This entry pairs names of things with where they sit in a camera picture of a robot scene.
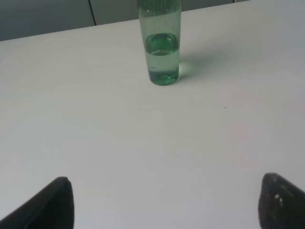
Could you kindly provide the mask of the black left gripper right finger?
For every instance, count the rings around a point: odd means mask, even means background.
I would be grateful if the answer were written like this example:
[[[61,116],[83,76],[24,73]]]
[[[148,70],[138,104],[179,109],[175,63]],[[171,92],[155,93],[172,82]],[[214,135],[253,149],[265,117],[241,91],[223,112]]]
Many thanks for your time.
[[[262,229],[304,229],[305,192],[277,173],[266,173],[258,217]]]

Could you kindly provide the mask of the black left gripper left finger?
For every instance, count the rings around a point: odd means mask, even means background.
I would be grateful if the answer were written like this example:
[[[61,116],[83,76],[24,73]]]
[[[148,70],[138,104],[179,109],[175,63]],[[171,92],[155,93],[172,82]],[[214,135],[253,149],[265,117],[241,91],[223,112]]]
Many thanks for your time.
[[[58,177],[0,221],[2,229],[73,229],[72,184]]]

